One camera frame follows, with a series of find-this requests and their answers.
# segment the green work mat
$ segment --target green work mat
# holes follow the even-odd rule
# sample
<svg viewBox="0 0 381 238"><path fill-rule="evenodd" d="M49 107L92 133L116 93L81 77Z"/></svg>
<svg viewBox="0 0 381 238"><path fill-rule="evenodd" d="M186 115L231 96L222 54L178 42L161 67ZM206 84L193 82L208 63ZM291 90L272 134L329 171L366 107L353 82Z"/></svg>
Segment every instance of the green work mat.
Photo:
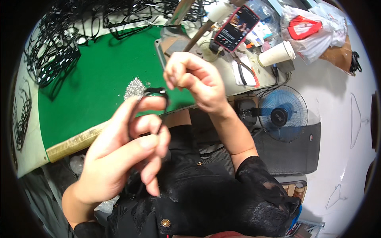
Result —
<svg viewBox="0 0 381 238"><path fill-rule="evenodd" d="M111 34L80 46L82 56L61 79L38 91L38 113L45 149L111 118L135 77L150 87L166 87L154 41L161 28L149 27L116 40ZM188 90L168 91L168 111L195 104ZM139 115L163 111L147 111Z"/></svg>

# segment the finger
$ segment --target finger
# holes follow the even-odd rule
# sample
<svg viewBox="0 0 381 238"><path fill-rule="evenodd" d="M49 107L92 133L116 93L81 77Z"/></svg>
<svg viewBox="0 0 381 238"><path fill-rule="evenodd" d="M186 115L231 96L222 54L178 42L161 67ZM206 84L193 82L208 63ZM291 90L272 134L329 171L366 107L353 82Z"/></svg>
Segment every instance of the finger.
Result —
<svg viewBox="0 0 381 238"><path fill-rule="evenodd" d="M159 183L155 177L149 184L146 185L147 192L152 196L160 196Z"/></svg>
<svg viewBox="0 0 381 238"><path fill-rule="evenodd" d="M178 86L187 88L194 94L207 94L210 87L206 86L199 78L191 73L185 73L178 81Z"/></svg>
<svg viewBox="0 0 381 238"><path fill-rule="evenodd" d="M156 154L151 154L146 161L147 164L140 173L141 180L145 185L152 182L162 166L162 159Z"/></svg>
<svg viewBox="0 0 381 238"><path fill-rule="evenodd" d="M135 105L138 103L138 97L128 98L112 116L111 120L114 125L128 125L131 114L143 112L147 110L164 110L166 100L164 97L143 97L135 112L132 112Z"/></svg>
<svg viewBox="0 0 381 238"><path fill-rule="evenodd" d="M150 114L135 118L130 126L130 134L133 138L138 138L139 135L150 132L151 134L159 135L159 144L156 147L156 153L161 157L165 157L168 151L168 145L171 141L171 134L159 116Z"/></svg>
<svg viewBox="0 0 381 238"><path fill-rule="evenodd" d="M138 97L127 99L107 122L107 126L93 142L88 155L92 159L102 158L130 141L128 136L128 123L130 117L135 117L137 112L146 110L164 110L166 100L163 97L144 97L133 112L138 103Z"/></svg>
<svg viewBox="0 0 381 238"><path fill-rule="evenodd" d="M163 73L163 78L165 80L165 83L167 84L167 87L170 90L174 90L174 85L173 85L172 81L169 79L168 74L167 74L166 71L164 71L164 73Z"/></svg>
<svg viewBox="0 0 381 238"><path fill-rule="evenodd" d="M118 176L125 174L134 165L148 158L155 152L159 143L157 135L148 135L137 138L113 151L102 160L107 160L111 171L114 171Z"/></svg>
<svg viewBox="0 0 381 238"><path fill-rule="evenodd" d="M201 77L198 74L204 72L205 69L210 74L217 72L217 69L211 63L189 52L174 52L166 64L165 72L167 77L181 77L180 74L183 72L183 68L192 70L196 77Z"/></svg>

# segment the gold button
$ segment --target gold button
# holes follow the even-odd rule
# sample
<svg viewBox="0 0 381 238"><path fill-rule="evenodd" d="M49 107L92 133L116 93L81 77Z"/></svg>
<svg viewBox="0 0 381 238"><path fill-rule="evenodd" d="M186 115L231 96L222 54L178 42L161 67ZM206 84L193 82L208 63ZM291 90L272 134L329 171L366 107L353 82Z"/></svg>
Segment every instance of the gold button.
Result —
<svg viewBox="0 0 381 238"><path fill-rule="evenodd" d="M170 220L168 220L168 219L163 219L162 220L162 226L163 227L169 227L170 225L171 225Z"/></svg>

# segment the forearm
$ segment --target forearm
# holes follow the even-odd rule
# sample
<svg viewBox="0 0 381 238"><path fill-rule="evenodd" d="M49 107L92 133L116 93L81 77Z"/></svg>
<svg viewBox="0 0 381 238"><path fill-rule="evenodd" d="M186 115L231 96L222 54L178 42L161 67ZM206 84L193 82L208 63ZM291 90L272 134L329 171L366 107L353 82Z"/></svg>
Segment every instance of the forearm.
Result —
<svg viewBox="0 0 381 238"><path fill-rule="evenodd" d="M74 229L82 222L96 221L94 208L99 203L87 204L82 202L81 191L78 189L78 182L70 185L62 196L62 209L64 215Z"/></svg>
<svg viewBox="0 0 381 238"><path fill-rule="evenodd" d="M224 110L219 113L209 114L214 127L232 157L234 170L237 171L238 167L247 157L258 155L254 145L254 140L245 125L239 120L234 109L224 102Z"/></svg>

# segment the red phone case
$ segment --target red phone case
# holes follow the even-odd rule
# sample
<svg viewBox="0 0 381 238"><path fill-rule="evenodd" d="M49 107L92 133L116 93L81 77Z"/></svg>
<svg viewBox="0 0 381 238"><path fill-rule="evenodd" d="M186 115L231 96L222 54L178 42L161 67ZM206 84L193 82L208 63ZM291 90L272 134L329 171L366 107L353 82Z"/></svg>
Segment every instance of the red phone case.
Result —
<svg viewBox="0 0 381 238"><path fill-rule="evenodd" d="M259 19L260 19L260 18L258 17L258 15L255 14L255 12L253 12L248 6L246 6L246 5L244 5L244 6L247 7L247 9L249 9L255 16L257 16L257 18L258 18L257 23L258 23L258 22L259 22ZM240 43L239 43L233 50L229 50L229 49L226 48L224 45L221 45L221 43L219 43L219 42L216 40L216 38L218 37L218 35L220 34L220 32L225 28L225 26L226 26L227 24L230 23L231 19L235 16L235 14L236 14L239 10L241 10L241 8L243 8L243 6L240 7L240 8L237 8L237 10L235 10L235 11L233 12L233 14L229 17L229 19L225 22L225 24L220 28L220 30L217 32L217 34L215 35L215 37L214 37L214 39L213 39L213 41L214 41L216 44L222 46L225 50L227 50L227 51L229 51L229 52L233 52L233 51L235 51L235 50L237 49L237 47L240 45L240 43L245 41L247 35L245 35L245 36L242 38L241 42L240 42Z"/></svg>

